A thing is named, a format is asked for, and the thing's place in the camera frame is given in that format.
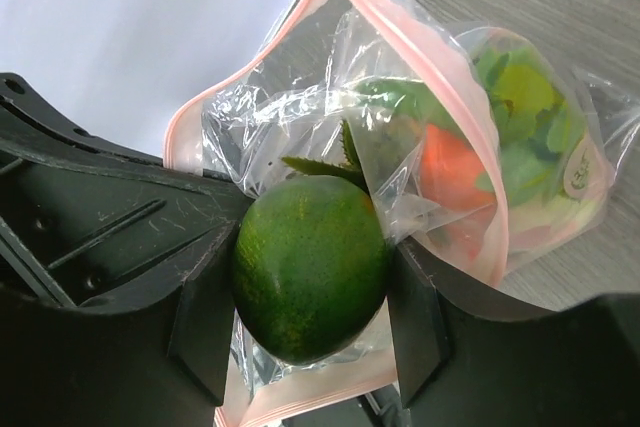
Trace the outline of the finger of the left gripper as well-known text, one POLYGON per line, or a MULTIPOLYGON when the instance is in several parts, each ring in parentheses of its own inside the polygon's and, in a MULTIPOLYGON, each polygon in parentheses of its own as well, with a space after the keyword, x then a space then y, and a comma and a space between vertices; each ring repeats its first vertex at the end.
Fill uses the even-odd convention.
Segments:
POLYGON ((67 120, 20 76, 1 77, 1 279, 63 307, 140 276, 237 222, 225 177, 167 170, 67 120))

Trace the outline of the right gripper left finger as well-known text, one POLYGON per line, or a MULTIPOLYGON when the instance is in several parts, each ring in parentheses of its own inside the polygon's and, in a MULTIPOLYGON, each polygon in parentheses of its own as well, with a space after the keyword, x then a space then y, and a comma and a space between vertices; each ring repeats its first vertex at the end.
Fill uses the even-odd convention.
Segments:
POLYGON ((78 308, 1 293, 5 426, 210 426, 222 404, 235 222, 78 308))

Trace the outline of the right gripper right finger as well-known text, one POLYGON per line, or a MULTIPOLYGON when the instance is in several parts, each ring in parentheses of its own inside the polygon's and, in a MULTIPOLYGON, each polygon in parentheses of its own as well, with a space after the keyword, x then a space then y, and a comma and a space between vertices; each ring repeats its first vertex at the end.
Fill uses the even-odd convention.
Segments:
POLYGON ((413 426, 635 426, 639 298, 554 312, 400 243, 388 294, 413 426))

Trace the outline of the fake mango orange green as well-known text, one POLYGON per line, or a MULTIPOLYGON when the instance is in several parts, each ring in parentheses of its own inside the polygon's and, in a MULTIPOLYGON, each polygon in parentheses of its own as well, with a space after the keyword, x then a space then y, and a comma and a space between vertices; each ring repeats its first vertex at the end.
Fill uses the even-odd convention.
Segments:
POLYGON ((284 181, 241 222, 232 267, 239 317, 289 364, 347 347, 386 295, 391 249, 370 197, 338 177, 284 181))

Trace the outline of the clear zip top bag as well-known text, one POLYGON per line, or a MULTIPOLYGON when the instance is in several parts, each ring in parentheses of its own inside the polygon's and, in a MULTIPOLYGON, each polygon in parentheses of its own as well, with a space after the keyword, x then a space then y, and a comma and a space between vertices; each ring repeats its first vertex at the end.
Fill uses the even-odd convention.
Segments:
MULTIPOLYGON (((171 119, 164 165, 226 175, 247 197, 296 177, 339 176, 370 197, 394 253, 412 239, 499 291, 524 264, 604 216, 639 135, 639 97, 543 54, 526 37, 479 24, 444 25, 415 0, 299 0, 256 57, 171 119), (561 177, 564 191, 509 206, 500 140, 473 63, 477 52, 533 48, 582 111, 586 131, 561 177), (425 198, 420 162, 428 124, 463 139, 484 166, 475 186, 495 203, 456 212, 425 198)), ((344 349, 289 364, 252 337, 236 310, 219 426, 279 424, 399 382, 388 294, 344 349)))

